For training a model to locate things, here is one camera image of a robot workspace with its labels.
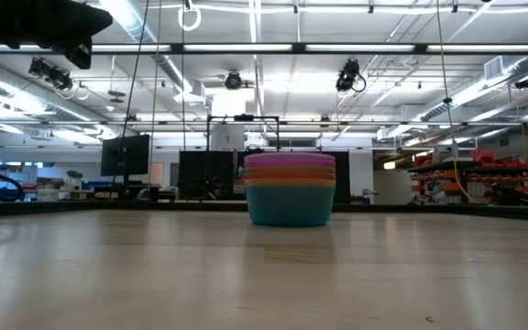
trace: computer monitor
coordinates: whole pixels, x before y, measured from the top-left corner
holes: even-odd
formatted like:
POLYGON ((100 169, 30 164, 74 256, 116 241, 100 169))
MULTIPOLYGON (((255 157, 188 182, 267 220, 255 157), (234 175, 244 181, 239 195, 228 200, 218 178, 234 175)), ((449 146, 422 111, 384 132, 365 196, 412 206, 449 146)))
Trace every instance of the computer monitor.
POLYGON ((101 176, 148 174, 150 136, 103 141, 101 176))

